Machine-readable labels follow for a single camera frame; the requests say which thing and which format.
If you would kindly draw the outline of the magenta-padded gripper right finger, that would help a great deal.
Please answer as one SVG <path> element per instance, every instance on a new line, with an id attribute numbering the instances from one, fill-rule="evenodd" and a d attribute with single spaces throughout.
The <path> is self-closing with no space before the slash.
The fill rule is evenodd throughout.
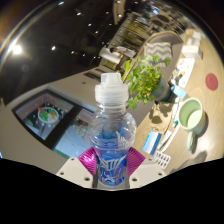
<path id="1" fill-rule="evenodd" d="M 153 158 L 145 158 L 130 148 L 127 155 L 127 175 L 131 188 L 140 188 L 166 176 Z"/>

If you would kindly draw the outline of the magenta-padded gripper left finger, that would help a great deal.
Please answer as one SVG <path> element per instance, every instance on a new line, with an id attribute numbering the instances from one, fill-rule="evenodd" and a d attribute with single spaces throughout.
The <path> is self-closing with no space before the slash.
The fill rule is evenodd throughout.
<path id="1" fill-rule="evenodd" d="M 92 188 L 96 168 L 94 149 L 89 148 L 78 158 L 69 158 L 56 175 L 81 187 Z"/>

